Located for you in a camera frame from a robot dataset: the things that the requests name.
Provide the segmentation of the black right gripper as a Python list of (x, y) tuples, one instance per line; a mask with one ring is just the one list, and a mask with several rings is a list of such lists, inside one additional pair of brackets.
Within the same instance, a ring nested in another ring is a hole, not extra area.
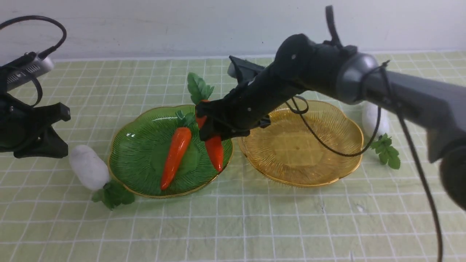
[(195, 106), (197, 118), (207, 117), (199, 126), (199, 138), (228, 140), (232, 130), (253, 129), (258, 122), (303, 90), (272, 71), (263, 71), (253, 80), (243, 82), (218, 100), (201, 100)]

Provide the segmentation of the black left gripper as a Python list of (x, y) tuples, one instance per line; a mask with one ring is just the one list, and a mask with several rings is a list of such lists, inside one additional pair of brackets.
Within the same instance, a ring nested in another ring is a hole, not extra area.
[(48, 127), (38, 135), (33, 122), (49, 126), (70, 119), (70, 108), (61, 102), (35, 107), (2, 93), (1, 153), (12, 152), (17, 159), (34, 156), (62, 159), (68, 156), (68, 144), (53, 127)]

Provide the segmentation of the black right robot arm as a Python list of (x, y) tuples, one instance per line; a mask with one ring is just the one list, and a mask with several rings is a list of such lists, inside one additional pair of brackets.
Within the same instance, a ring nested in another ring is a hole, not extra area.
[(355, 46), (314, 43), (304, 34), (286, 38), (275, 60), (219, 100), (196, 105), (206, 116), (200, 139), (246, 136), (278, 106), (305, 91), (354, 105), (368, 101), (423, 127), (428, 160), (441, 160), (441, 183), (465, 209), (465, 87), (380, 67)]

